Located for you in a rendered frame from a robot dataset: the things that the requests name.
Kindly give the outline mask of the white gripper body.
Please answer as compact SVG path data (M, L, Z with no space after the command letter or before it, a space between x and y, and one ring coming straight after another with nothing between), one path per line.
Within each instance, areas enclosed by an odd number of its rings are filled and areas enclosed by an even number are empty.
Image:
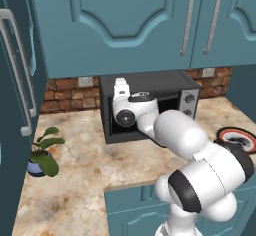
M117 93L128 93L129 85L124 78L117 78L115 80L114 91Z

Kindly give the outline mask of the black toaster oven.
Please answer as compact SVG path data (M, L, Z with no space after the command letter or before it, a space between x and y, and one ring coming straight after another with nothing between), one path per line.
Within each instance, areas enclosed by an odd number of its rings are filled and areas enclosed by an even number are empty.
M136 132L137 124L125 128L114 119L112 99L114 84L117 78L124 78L129 85L130 93L149 92L157 98L159 112L176 109L191 110L191 118L195 118L200 85L197 84L184 70L144 72L131 74L113 74L99 77L100 112L104 136L125 132ZM187 103L185 97L193 94L195 101Z

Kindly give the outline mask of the black toaster oven door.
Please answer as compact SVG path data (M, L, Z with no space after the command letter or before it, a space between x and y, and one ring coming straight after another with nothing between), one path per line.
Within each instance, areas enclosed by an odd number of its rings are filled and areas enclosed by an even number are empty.
M125 132L122 134L114 134L105 138L107 144L125 143L131 141L149 140L145 134L140 131L136 132Z

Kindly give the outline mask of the red black white plate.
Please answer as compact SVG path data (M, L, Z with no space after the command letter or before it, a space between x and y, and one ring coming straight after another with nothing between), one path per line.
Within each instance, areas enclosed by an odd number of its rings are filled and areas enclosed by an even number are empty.
M256 153L256 136L238 127L223 127L216 132L218 140L230 142L240 146L248 154Z

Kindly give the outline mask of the green plant in blue pot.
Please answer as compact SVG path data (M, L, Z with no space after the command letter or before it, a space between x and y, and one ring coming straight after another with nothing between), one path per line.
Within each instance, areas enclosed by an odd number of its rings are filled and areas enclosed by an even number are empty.
M27 172L33 177L55 177L59 173L59 166L48 148L53 145L64 144L65 140L55 137L59 132L57 127L48 127L44 134L33 144L27 165Z

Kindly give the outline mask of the teal tall cupboard side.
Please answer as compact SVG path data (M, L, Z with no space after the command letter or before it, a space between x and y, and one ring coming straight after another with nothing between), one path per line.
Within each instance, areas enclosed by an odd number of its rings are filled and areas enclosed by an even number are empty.
M256 65L233 68L226 98L252 121L256 121Z

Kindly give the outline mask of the teal base cupboard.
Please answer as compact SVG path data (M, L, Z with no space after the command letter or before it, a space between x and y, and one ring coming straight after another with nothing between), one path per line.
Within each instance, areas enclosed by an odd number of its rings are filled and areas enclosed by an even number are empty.
M234 192L238 207L227 222L214 222L199 215L196 227L203 236L256 236L256 174ZM105 192L110 236L154 236L168 214L153 185Z

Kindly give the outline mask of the white wall socket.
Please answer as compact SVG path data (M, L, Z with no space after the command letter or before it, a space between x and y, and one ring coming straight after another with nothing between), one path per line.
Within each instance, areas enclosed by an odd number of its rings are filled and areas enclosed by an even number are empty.
M79 77L78 78L78 86L79 87L92 87L93 86L93 78L92 77Z
M202 71L202 77L207 78L207 77L213 77L215 73L214 68L204 68Z

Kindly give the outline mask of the wide teal wall cupboard door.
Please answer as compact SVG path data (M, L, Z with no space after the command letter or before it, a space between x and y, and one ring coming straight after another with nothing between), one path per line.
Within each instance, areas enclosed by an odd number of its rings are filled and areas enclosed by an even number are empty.
M33 0L48 76L66 78L190 67L201 0Z

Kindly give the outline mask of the narrow teal wall cupboard door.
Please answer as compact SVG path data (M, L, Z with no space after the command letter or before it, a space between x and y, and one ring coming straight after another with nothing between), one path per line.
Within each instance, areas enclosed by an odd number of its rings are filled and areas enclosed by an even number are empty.
M210 52L205 55L216 0L201 0L192 68L256 64L256 0L221 0Z

